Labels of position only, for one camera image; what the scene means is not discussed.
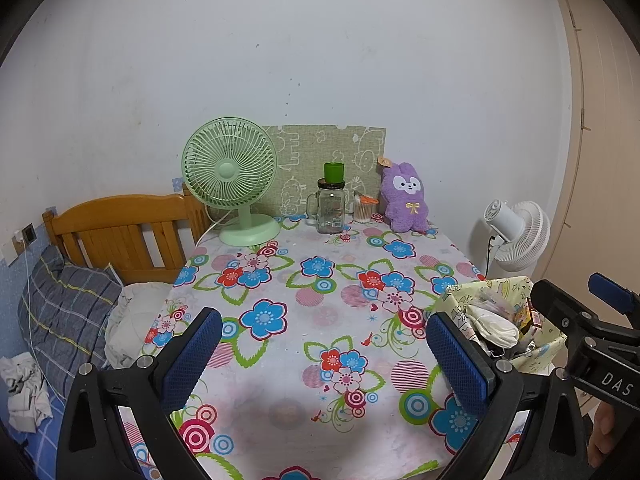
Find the storage box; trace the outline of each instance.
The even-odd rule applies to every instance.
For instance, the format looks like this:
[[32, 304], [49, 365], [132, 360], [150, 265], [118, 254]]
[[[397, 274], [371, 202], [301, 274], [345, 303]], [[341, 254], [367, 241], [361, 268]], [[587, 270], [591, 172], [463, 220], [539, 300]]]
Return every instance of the storage box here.
[[[469, 305], [476, 290], [487, 286], [498, 292], [515, 310], [526, 305], [531, 296], [531, 280], [527, 276], [516, 278], [501, 278], [500, 280], [486, 280], [485, 282], [462, 283], [450, 285], [445, 293], [433, 305], [432, 312], [445, 312], [456, 324], [467, 339], [478, 339], [472, 323], [466, 317], [466, 307]], [[542, 330], [533, 338], [536, 349], [533, 352], [519, 355], [511, 360], [517, 370], [526, 373], [547, 373], [551, 359], [556, 356], [566, 340], [566, 335], [560, 332], [553, 323], [542, 314]]]

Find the wooden door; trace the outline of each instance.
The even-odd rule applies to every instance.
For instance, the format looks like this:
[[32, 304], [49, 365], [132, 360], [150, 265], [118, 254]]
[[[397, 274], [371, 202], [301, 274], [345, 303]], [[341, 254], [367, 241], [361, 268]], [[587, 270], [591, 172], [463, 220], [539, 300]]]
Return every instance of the wooden door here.
[[583, 119], [575, 181], [564, 183], [573, 184], [566, 217], [542, 277], [601, 319], [628, 326], [589, 293], [587, 281], [601, 272], [640, 292], [640, 55], [602, 0], [566, 1]]

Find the wooden bed frame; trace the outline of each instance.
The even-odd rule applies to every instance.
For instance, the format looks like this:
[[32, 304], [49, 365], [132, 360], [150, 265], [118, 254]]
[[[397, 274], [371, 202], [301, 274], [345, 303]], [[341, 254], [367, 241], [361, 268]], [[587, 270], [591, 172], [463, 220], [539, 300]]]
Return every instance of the wooden bed frame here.
[[[175, 222], [189, 222], [194, 242], [210, 225], [205, 205], [184, 184], [182, 193], [108, 196], [57, 216], [47, 211], [42, 219], [51, 243], [76, 265], [105, 267], [111, 263], [125, 284], [173, 283], [186, 262]], [[141, 224], [151, 224], [164, 267], [152, 263]]]

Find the purple plush toy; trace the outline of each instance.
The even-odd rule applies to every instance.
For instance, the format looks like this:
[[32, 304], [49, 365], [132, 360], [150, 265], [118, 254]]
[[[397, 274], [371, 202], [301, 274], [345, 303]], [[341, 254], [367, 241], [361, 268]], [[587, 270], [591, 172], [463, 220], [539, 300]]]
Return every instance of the purple plush toy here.
[[394, 232], [405, 233], [409, 229], [425, 232], [429, 228], [424, 189], [411, 164], [402, 162], [385, 168], [380, 192], [386, 199], [385, 215]]

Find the fan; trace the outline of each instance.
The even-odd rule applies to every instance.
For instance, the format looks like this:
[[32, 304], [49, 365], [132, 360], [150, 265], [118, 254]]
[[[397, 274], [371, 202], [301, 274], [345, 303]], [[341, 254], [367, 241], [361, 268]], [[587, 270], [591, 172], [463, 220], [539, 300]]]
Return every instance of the fan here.
[[511, 208], [494, 200], [484, 210], [484, 221], [502, 239], [494, 246], [494, 259], [509, 272], [529, 267], [549, 242], [549, 218], [535, 202], [518, 202]]
[[260, 126], [221, 117], [200, 127], [182, 152], [182, 176], [191, 193], [217, 209], [238, 209], [220, 231], [220, 240], [247, 247], [275, 238], [280, 225], [249, 206], [269, 189], [276, 172], [276, 149]]

